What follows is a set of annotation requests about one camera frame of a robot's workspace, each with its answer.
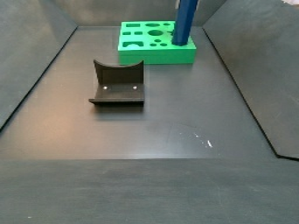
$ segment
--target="green foam block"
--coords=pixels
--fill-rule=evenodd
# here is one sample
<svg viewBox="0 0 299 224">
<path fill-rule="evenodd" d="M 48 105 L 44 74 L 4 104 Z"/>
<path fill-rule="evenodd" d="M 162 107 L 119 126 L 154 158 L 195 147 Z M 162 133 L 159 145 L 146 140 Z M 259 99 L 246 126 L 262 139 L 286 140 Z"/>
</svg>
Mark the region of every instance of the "green foam block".
<svg viewBox="0 0 299 224">
<path fill-rule="evenodd" d="M 123 22 L 118 53 L 120 65 L 146 64 L 191 64 L 195 59 L 197 46 L 193 38 L 189 44 L 173 44 L 174 21 Z"/>
</svg>

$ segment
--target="black bracket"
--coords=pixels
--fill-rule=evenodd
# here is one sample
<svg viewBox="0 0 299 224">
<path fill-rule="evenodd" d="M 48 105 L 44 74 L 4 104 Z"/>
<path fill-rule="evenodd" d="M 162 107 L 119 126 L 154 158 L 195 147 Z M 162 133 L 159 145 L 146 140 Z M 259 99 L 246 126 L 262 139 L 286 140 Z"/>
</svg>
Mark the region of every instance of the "black bracket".
<svg viewBox="0 0 299 224">
<path fill-rule="evenodd" d="M 98 72 L 98 93 L 94 104 L 144 103 L 144 62 L 130 66 L 108 66 L 94 60 Z"/>
</svg>

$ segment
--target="circular hole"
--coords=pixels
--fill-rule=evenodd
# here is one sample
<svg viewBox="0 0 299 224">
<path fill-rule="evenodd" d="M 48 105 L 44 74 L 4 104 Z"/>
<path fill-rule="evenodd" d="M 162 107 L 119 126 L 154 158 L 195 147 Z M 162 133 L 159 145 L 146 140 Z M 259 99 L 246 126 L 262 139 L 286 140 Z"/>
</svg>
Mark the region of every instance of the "circular hole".
<svg viewBox="0 0 299 224">
<path fill-rule="evenodd" d="M 157 26 L 159 26 L 159 24 L 146 24 L 146 26 L 157 27 Z"/>
<path fill-rule="evenodd" d="M 148 34 L 150 34 L 151 36 L 162 36 L 165 33 L 163 33 L 162 31 L 158 31 L 158 30 L 151 30 L 151 31 L 148 32 Z"/>
</svg>

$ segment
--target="gray wall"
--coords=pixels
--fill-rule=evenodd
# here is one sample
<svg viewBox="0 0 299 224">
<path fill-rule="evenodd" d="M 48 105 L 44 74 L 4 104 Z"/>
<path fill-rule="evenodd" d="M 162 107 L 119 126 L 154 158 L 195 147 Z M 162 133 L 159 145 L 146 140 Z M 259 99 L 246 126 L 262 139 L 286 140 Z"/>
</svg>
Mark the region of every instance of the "gray wall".
<svg viewBox="0 0 299 224">
<path fill-rule="evenodd" d="M 79 25 L 120 25 L 123 21 L 175 20 L 177 0 L 52 0 Z M 195 24 L 203 25 L 226 0 L 201 0 Z"/>
<path fill-rule="evenodd" d="M 299 158 L 299 10 L 229 0 L 205 25 L 279 155 Z"/>
<path fill-rule="evenodd" d="M 76 24 L 47 0 L 0 0 L 0 128 Z"/>
</svg>

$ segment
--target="blue cylinder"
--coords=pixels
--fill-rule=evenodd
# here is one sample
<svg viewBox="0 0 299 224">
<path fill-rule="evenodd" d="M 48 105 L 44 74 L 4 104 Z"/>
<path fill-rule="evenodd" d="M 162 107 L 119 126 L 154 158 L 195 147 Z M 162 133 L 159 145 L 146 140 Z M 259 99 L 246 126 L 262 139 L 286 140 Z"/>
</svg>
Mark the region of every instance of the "blue cylinder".
<svg viewBox="0 0 299 224">
<path fill-rule="evenodd" d="M 182 0 L 175 19 L 173 44 L 186 46 L 191 35 L 193 18 L 199 0 Z"/>
</svg>

